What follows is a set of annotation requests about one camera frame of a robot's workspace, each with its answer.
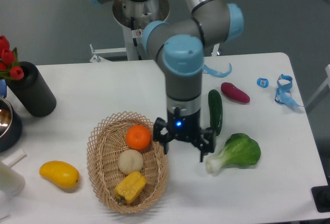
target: blue tape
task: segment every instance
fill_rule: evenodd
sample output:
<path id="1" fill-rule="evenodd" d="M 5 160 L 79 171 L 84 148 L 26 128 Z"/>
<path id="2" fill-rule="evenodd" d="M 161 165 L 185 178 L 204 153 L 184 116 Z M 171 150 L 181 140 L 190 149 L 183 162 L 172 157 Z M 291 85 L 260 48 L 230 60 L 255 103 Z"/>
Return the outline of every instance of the blue tape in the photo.
<path id="1" fill-rule="evenodd" d="M 284 79 L 288 81 L 289 83 L 281 85 L 279 82 L 281 79 Z M 289 106 L 297 106 L 297 107 L 303 107 L 303 105 L 299 105 L 292 97 L 290 93 L 290 89 L 292 88 L 292 77 L 289 75 L 283 75 L 281 74 L 277 79 L 277 90 L 275 95 L 275 102 L 278 104 L 285 104 Z"/>
<path id="2" fill-rule="evenodd" d="M 257 80 L 257 85 L 262 88 L 267 88 L 269 86 L 269 81 L 266 78 L 259 78 Z"/>
<path id="3" fill-rule="evenodd" d="M 233 67 L 232 67 L 232 64 L 230 64 L 230 63 L 229 63 L 229 70 L 225 73 L 222 73 L 222 72 L 216 71 L 214 69 L 211 69 L 206 65 L 203 66 L 203 73 L 210 74 L 210 75 L 212 75 L 214 77 L 218 77 L 218 78 L 224 78 L 224 77 L 230 75 L 232 70 L 233 70 Z"/>

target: wicker basket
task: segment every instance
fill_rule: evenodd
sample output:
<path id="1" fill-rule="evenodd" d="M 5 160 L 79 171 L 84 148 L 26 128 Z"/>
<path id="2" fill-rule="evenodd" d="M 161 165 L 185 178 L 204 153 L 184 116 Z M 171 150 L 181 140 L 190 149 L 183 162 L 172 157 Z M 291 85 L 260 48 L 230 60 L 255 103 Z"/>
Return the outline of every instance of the wicker basket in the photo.
<path id="1" fill-rule="evenodd" d="M 154 204 L 165 190 L 169 174 L 163 147 L 151 141 L 147 148 L 140 150 L 144 159 L 141 173 L 147 179 L 145 188 L 131 205 L 117 203 L 113 191 L 125 178 L 117 161 L 119 155 L 129 149 L 125 136 L 135 124 L 144 125 L 153 137 L 153 123 L 149 119 L 138 113 L 123 112 L 102 120 L 91 133 L 87 146 L 87 169 L 96 196 L 110 210 L 122 214 L 136 213 Z"/>

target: white table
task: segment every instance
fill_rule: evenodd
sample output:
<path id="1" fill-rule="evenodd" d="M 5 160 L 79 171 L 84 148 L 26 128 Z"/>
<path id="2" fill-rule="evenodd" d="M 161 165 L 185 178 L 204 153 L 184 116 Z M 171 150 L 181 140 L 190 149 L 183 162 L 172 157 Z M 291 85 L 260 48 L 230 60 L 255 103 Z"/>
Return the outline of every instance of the white table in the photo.
<path id="1" fill-rule="evenodd" d="M 276 80 L 293 77 L 292 96 L 302 99 L 289 58 L 282 53 L 221 56 L 205 64 L 232 73 L 226 78 L 203 75 L 201 126 L 209 126 L 207 93 L 231 82 L 251 97 L 248 105 L 228 100 L 222 93 L 223 129 L 216 151 L 233 133 L 246 133 L 261 147 L 261 159 L 248 169 L 226 168 L 217 177 L 199 163 L 192 145 L 172 141 L 170 177 L 164 195 L 149 210 L 123 216 L 103 206 L 94 195 L 86 169 L 88 137 L 98 122 L 113 113 L 133 111 L 152 121 L 166 118 L 162 72 L 153 61 L 86 63 L 39 66 L 57 98 L 55 111 L 34 118 L 8 93 L 22 117 L 24 131 L 18 144 L 3 158 L 23 148 L 27 157 L 13 168 L 26 179 L 19 196 L 0 195 L 0 209 L 10 208 L 5 223 L 268 223 L 330 217 L 318 213 L 310 189 L 326 185 L 305 110 L 292 110 L 274 102 Z M 269 87 L 257 86 L 259 77 Z M 80 188 L 69 194 L 38 174 L 51 160 L 74 165 L 81 174 Z"/>

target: red sweet potato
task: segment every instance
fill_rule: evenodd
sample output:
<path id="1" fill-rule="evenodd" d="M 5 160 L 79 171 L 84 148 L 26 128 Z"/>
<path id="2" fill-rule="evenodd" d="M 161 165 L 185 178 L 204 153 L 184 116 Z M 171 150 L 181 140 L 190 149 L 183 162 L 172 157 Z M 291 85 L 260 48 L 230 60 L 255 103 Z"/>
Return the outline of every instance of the red sweet potato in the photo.
<path id="1" fill-rule="evenodd" d="M 228 83 L 228 82 L 222 83 L 221 91 L 230 99 L 236 100 L 244 104 L 250 102 L 250 97 L 245 92 L 234 86 L 232 83 Z"/>

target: gray floor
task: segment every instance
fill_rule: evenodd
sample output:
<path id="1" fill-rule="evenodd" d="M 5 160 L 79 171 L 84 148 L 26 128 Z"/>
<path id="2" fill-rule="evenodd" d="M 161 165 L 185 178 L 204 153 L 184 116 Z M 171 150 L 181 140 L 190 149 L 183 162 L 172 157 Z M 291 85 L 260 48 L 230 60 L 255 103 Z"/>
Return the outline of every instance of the gray floor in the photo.
<path id="1" fill-rule="evenodd" d="M 325 80 L 330 64 L 327 0 L 225 0 L 238 4 L 243 35 L 221 45 L 223 55 L 284 52 L 306 102 Z M 169 0 L 168 22 L 190 17 L 184 0 Z M 95 49 L 123 47 L 112 3 L 89 0 L 0 0 L 0 33 L 19 48 L 19 59 L 37 65 L 88 62 Z M 330 157 L 330 94 L 308 115 L 322 159 Z"/>

